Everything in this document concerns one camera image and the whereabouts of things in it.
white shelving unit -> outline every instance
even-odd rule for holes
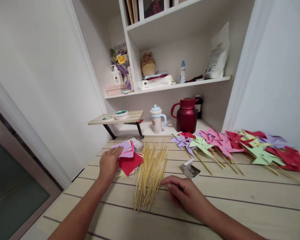
[[[179,99],[199,94],[204,103],[198,128],[204,130],[209,125],[221,130],[255,0],[187,0],[132,25],[126,0],[107,0],[102,4],[90,0],[72,1],[85,8],[85,12],[77,11],[75,5],[108,113],[123,109],[144,110],[142,131],[146,135],[153,134],[149,111],[154,104],[169,116],[172,105]],[[183,60],[186,63],[186,80],[204,74],[212,50],[211,39],[227,22],[230,49],[224,77],[178,84]],[[108,96],[106,87],[113,85],[109,49],[124,41],[135,91]],[[177,84],[140,90],[142,56],[149,52],[153,53],[156,70],[167,71]],[[134,131],[134,127],[123,125],[116,126],[116,129],[119,129],[118,134],[124,134]],[[163,129],[164,135],[175,131],[173,125]]]
[[[174,85],[150,88],[150,89],[145,89],[145,90],[137,91],[137,92],[130,92],[130,93],[125,93],[125,94],[113,95],[113,96],[105,96],[104,98],[109,99],[109,98],[131,96],[131,95],[142,94],[142,93],[157,92],[157,91],[162,91],[162,90],[170,90],[170,89],[175,89],[175,88],[190,87],[190,86],[196,86],[196,85],[207,84],[207,83],[227,81],[227,80],[230,80],[230,79],[231,79],[231,77],[223,77],[223,78],[214,78],[214,79],[209,79],[209,80],[202,80],[202,81],[198,81],[198,82],[176,83]]]
[[[152,121],[151,120],[145,120],[142,123],[140,123],[140,127],[142,129],[143,135],[154,135],[152,131]],[[196,131],[202,130],[207,131],[208,125],[204,123],[201,119],[198,119],[197,121],[197,127]],[[176,132],[176,121],[175,119],[167,119],[167,126],[162,127],[161,134],[155,134],[158,136],[171,136],[172,133]],[[119,130],[116,131],[116,135],[138,135],[138,129],[136,125],[133,124],[124,124]]]
[[[233,0],[187,0],[126,28],[140,51],[198,33],[218,21]]]

tissue box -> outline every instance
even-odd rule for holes
[[[114,85],[106,88],[108,96],[121,94],[121,91],[127,90],[126,84]]]
[[[155,78],[151,80],[142,80],[142,89],[149,89],[154,87],[161,87],[161,86],[167,86],[172,84],[172,76],[168,75],[163,78]]]

hand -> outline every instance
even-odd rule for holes
[[[217,211],[189,178],[169,176],[162,181],[161,185],[167,185],[170,201],[175,204],[176,208],[179,208],[181,203],[192,216],[202,223],[208,224]]]
[[[100,159],[100,172],[98,179],[112,182],[119,167],[119,155],[122,153],[123,147],[111,148],[102,154]]]

glass door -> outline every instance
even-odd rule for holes
[[[20,239],[60,193],[0,121],[0,240]]]

pink box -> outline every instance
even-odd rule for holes
[[[114,85],[111,87],[107,87],[106,90],[107,90],[108,96],[118,95],[118,94],[121,94],[121,91],[127,90],[127,85],[126,84]]]

